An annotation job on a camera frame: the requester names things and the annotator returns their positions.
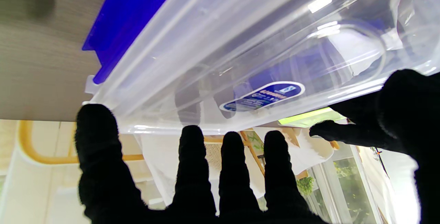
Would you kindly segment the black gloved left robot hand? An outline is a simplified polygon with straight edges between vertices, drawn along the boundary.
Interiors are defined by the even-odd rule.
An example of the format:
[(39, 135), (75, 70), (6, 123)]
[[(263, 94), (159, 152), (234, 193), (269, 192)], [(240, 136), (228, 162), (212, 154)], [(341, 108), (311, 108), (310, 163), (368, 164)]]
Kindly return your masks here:
[(330, 119), (324, 120), (312, 125), (309, 135), (319, 136), (326, 141), (340, 141), (348, 145), (377, 147), (407, 154), (402, 143), (380, 127), (375, 110), (377, 96), (378, 92), (373, 92), (330, 105), (332, 110), (352, 123), (338, 124)]

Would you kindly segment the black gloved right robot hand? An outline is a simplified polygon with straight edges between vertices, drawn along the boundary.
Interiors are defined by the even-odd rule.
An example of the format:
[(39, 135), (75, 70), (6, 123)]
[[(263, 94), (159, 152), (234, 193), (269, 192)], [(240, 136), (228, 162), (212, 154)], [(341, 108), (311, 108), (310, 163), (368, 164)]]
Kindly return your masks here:
[[(418, 168), (414, 172), (420, 223), (439, 223), (439, 73), (426, 76), (404, 69), (393, 72), (375, 99), (379, 129), (402, 144)], [(265, 200), (261, 211), (250, 188), (244, 144), (237, 132), (223, 137), (220, 214), (211, 193), (204, 136), (186, 126), (179, 140), (175, 195), (164, 210), (144, 203), (122, 158), (118, 126), (101, 104), (77, 114), (75, 145), (82, 171), (78, 184), (84, 214), (93, 224), (323, 224), (301, 196), (284, 136), (264, 138)]]

